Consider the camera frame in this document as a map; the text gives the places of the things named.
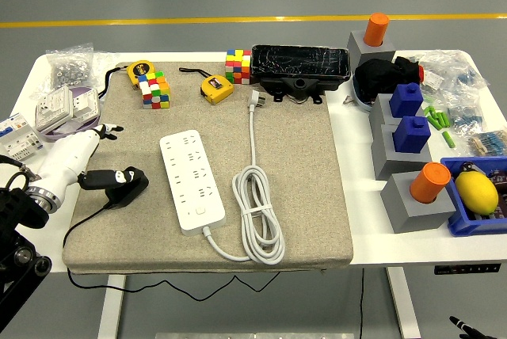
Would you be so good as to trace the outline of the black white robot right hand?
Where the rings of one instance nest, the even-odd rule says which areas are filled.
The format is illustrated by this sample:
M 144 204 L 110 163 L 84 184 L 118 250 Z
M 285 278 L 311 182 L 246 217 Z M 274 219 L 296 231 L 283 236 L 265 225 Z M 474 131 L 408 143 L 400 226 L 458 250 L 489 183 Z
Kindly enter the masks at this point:
M 463 334 L 460 334 L 460 338 L 471 338 L 471 339 L 495 339 L 495 337 L 491 337 L 489 335 L 485 335 L 484 333 L 480 332 L 476 328 L 468 325 L 467 323 L 463 322 L 462 320 L 458 319 L 455 316 L 450 316 L 449 320 L 452 324 L 454 324 L 456 327 L 461 329 L 463 331 Z

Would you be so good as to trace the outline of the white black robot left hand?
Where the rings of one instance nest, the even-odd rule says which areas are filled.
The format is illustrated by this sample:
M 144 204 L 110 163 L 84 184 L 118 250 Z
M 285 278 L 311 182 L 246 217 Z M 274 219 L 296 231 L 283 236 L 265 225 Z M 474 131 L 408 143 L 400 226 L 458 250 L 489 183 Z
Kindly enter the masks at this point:
M 115 124 L 100 124 L 57 140 L 38 170 L 40 178 L 29 184 L 27 194 L 51 214 L 62 206 L 71 185 L 78 184 L 85 190 L 118 189 L 141 179 L 143 172 L 134 167 L 86 172 L 99 141 L 115 140 L 114 133 L 122 130 Z

